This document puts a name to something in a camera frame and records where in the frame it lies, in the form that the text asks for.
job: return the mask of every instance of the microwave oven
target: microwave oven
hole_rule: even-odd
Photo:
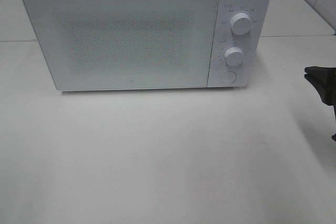
[[[23,0],[61,91],[242,87],[269,0]]]

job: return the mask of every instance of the white table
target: white table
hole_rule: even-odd
[[[304,0],[271,0],[261,33],[268,36],[333,35]],[[36,40],[22,0],[0,0],[0,41]]]
[[[261,38],[246,88],[77,93],[0,42],[0,222],[335,224],[336,124],[303,70],[336,37],[313,35]]]

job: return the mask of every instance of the black object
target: black object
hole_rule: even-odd
[[[336,68],[307,67],[305,78],[319,93],[322,102],[334,106],[336,118]]]

